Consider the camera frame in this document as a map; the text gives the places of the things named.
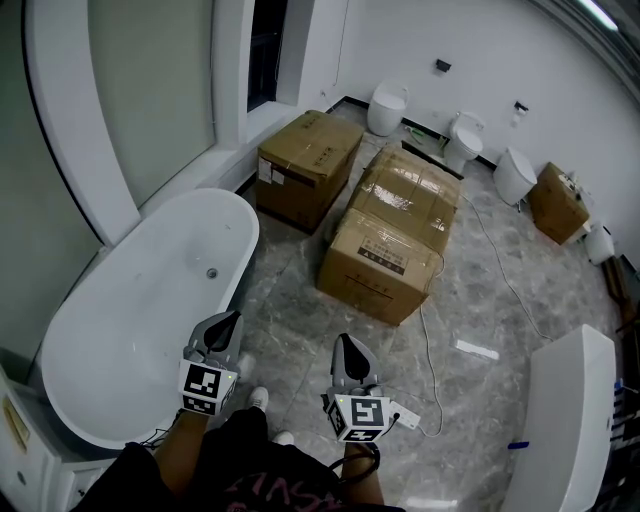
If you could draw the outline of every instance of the power plug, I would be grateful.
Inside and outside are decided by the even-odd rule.
[[[398,423],[411,430],[414,430],[420,423],[420,416],[416,413],[411,412],[406,407],[402,407],[398,402],[391,402],[391,404],[389,404],[389,416],[393,418],[396,413],[400,415],[397,420]]]

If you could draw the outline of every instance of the marble floor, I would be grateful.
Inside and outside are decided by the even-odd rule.
[[[333,115],[366,124],[366,112],[350,104]],[[258,213],[258,247],[232,301],[246,322],[243,349],[258,365],[227,412],[240,407],[254,385],[266,386],[271,430],[290,430],[300,449],[325,463],[342,451],[320,399],[330,381],[333,342],[342,332],[380,358],[388,396],[419,414],[427,432],[439,423],[419,312],[394,328],[314,286],[363,168],[385,144],[406,136],[403,127],[387,138],[365,134],[347,187],[314,235]],[[252,193],[245,194],[249,201]],[[557,338],[588,323],[613,338],[617,310],[602,272],[581,245],[556,245],[535,228],[526,209],[518,213],[503,203],[482,164],[467,164],[463,193],[476,205],[541,332]],[[513,465],[506,446],[523,428],[529,356],[545,343],[505,284],[472,208],[464,200],[458,206],[446,269],[424,304],[444,428],[439,437],[426,438],[396,426],[379,443],[386,501],[407,510],[498,509]],[[493,350],[499,359],[462,352],[457,340]]]

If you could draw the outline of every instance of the cardboard box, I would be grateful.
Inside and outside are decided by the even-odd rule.
[[[536,227],[558,244],[566,242],[589,220],[589,212],[576,193],[563,183],[564,173],[549,162],[529,192]]]
[[[367,167],[349,206],[442,254],[459,195],[455,177],[399,147],[386,146]]]
[[[317,287],[368,315],[399,325],[427,298],[442,257],[380,219],[347,210]]]
[[[400,324],[428,296],[456,212],[460,183],[398,148],[371,161],[329,248],[318,289]]]
[[[309,111],[258,148],[258,208],[313,231],[346,184],[364,129]]]

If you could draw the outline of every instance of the white sneaker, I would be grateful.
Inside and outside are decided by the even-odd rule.
[[[247,399],[247,409],[249,407],[257,407],[262,412],[267,412],[267,404],[269,403],[269,392],[267,388],[259,386],[254,388]]]
[[[291,432],[287,432],[286,430],[279,432],[272,441],[276,444],[281,444],[282,446],[294,444],[293,434]]]

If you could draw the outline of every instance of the white freestanding bathtub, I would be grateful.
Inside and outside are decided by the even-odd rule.
[[[241,197],[195,190],[145,219],[73,291],[42,349],[47,395],[73,432],[120,449],[171,425],[182,348],[226,310],[258,232]]]
[[[502,512],[582,512],[609,457],[613,342],[583,325],[531,356],[523,441]]]

